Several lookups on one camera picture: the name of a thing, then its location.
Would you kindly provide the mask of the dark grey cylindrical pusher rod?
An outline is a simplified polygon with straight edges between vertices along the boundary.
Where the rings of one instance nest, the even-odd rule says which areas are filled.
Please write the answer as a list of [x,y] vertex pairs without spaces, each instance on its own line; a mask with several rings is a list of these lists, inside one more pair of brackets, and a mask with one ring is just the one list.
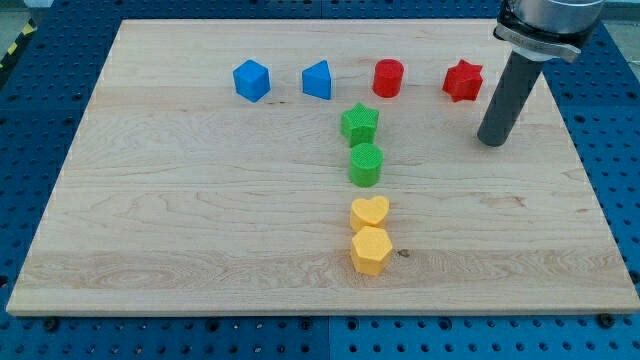
[[498,85],[477,131],[477,138],[490,147],[502,146],[542,72],[544,63],[510,53]]

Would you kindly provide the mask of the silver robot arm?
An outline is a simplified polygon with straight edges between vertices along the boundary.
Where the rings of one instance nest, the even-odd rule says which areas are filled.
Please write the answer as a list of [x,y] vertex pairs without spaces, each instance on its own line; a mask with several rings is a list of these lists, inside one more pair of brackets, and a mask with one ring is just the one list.
[[508,139],[546,62],[573,63],[599,21],[604,0],[504,0],[493,30],[511,45],[477,131],[487,146]]

